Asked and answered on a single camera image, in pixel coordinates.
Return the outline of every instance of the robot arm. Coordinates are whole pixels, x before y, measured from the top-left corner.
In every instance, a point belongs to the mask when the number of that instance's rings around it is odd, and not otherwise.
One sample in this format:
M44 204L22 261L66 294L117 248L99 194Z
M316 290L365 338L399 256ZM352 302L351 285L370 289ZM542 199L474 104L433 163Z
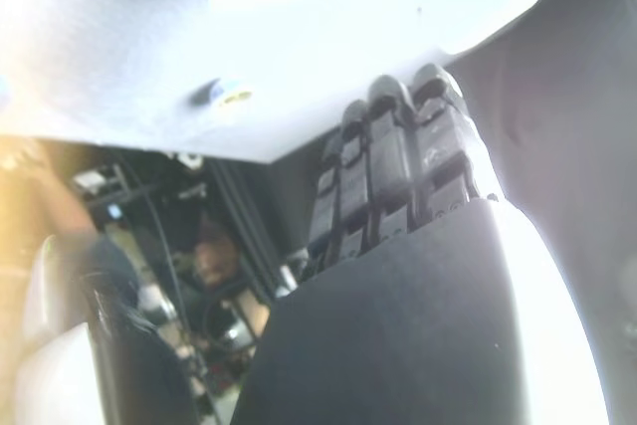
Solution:
M346 110L309 250L234 425L608 423L561 275L442 69Z

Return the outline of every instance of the robotic hand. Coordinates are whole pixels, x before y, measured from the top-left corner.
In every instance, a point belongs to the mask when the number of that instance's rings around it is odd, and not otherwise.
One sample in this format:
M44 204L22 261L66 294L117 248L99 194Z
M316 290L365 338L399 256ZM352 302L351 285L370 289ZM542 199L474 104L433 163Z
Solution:
M309 250L234 425L608 423L562 277L442 69L345 111Z

